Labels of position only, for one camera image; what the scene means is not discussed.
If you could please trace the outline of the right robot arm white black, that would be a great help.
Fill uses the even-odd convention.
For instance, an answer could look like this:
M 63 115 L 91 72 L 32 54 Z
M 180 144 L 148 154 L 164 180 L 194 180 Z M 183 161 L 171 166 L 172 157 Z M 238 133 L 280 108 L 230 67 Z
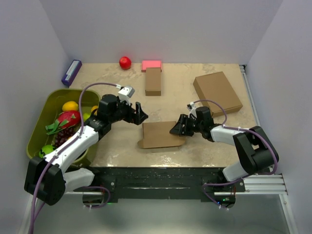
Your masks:
M 279 156 L 260 126 L 250 129 L 215 124 L 206 106 L 188 105 L 188 115 L 181 114 L 170 134 L 191 137 L 200 133 L 210 142 L 225 143 L 236 148 L 238 162 L 222 170 L 217 179 L 220 190 L 227 192 L 234 181 L 257 174 L 270 166 L 276 166 Z

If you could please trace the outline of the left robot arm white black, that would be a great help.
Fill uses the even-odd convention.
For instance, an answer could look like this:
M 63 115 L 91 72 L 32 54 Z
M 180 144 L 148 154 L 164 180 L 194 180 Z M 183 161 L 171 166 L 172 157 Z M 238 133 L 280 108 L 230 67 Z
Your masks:
M 91 116 L 71 139 L 44 158 L 29 161 L 24 189 L 33 200 L 40 199 L 48 205 L 56 204 L 67 192 L 86 187 L 96 191 L 101 179 L 86 168 L 68 172 L 71 164 L 89 147 L 100 141 L 112 124 L 126 121 L 140 125 L 148 118 L 139 102 L 136 107 L 118 96 L 106 94 L 99 102 L 97 115 Z

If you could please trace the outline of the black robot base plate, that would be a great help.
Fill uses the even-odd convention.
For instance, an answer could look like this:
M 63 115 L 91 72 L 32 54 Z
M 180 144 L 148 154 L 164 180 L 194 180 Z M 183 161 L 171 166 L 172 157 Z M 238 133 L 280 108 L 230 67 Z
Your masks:
M 227 208 L 235 196 L 245 192 L 242 179 L 229 184 L 221 177 L 221 168 L 209 167 L 89 167 L 95 178 L 88 189 L 75 192 L 104 195 L 111 203 L 120 199 L 214 199 Z

